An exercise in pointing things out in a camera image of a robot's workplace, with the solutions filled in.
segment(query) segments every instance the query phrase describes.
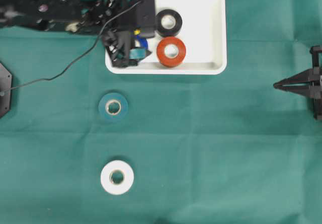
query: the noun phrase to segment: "black plastic part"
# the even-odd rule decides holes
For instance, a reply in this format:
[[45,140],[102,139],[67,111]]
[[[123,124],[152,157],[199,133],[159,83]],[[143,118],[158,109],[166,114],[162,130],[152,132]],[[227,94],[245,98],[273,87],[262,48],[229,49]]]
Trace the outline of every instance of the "black plastic part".
[[98,0],[0,0],[0,28],[64,32],[76,22],[78,28],[84,28],[78,34],[96,35],[106,19],[105,10]]
[[[0,63],[0,92],[11,88],[12,75]],[[0,118],[2,118],[10,110],[11,91],[5,92],[4,96],[0,96]]]
[[314,117],[322,120],[322,68],[319,64],[322,46],[312,47],[310,53],[312,54],[311,69],[275,83],[274,88],[313,99]]
[[102,42],[110,56],[113,67],[126,68],[128,66],[137,66],[139,60],[129,59],[130,49],[135,47],[133,32],[109,31],[102,36]]
[[155,2],[154,0],[113,0],[113,12],[122,11],[141,1],[130,12],[121,15],[114,21],[117,31],[134,31],[139,29],[143,38],[155,36]]
[[[162,18],[166,15],[171,15],[175,18],[176,23],[171,29],[166,29],[162,26]],[[176,36],[182,27],[182,18],[179,13],[172,9],[165,9],[156,15],[156,30],[162,37]]]

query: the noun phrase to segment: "red tape roll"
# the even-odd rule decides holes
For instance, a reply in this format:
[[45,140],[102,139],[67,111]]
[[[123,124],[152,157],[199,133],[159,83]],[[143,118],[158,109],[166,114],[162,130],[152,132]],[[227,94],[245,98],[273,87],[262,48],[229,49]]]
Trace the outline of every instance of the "red tape roll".
[[[174,58],[169,58],[165,54],[165,49],[168,45],[175,45],[178,48],[178,55]],[[186,57],[185,44],[176,37],[167,37],[160,41],[156,48],[156,54],[161,64],[166,67],[176,67],[182,63]]]

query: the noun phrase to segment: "blue tape roll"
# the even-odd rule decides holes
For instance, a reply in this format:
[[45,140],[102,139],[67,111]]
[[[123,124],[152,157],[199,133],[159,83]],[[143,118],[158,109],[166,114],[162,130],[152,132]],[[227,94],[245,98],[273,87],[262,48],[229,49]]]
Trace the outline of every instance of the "blue tape roll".
[[144,58],[146,58],[145,48],[134,48],[130,50],[129,59],[144,59]]
[[136,36],[136,40],[139,41],[140,47],[149,49],[149,46],[147,44],[147,40],[145,38],[141,38],[140,36]]
[[[120,106],[116,113],[109,112],[110,104],[116,103]],[[116,122],[123,119],[129,110],[129,105],[124,96],[119,93],[109,93],[102,97],[99,103],[99,112],[101,117],[108,122]]]

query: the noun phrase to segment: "hexagonal black base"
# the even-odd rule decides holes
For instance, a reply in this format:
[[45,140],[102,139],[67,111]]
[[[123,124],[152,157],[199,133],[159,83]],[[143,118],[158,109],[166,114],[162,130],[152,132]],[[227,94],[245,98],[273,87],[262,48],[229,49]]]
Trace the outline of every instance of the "hexagonal black base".
[[[12,75],[0,63],[0,92],[11,87]],[[2,118],[10,110],[11,91],[6,92],[4,96],[0,96],[0,118]]]

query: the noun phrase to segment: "tape roll hole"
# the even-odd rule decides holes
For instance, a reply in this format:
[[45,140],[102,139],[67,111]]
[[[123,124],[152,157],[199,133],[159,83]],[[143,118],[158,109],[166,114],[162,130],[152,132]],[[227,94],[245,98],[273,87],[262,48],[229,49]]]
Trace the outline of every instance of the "tape roll hole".
[[110,174],[110,181],[114,185],[120,185],[124,181],[124,174],[120,170],[115,170]]
[[165,55],[167,58],[174,59],[178,56],[179,49],[174,44],[169,44],[165,47]]
[[173,29],[176,25],[176,19],[170,14],[164,15],[161,19],[161,25],[165,29]]
[[122,105],[118,100],[110,100],[106,103],[105,109],[108,114],[115,116],[120,113]]

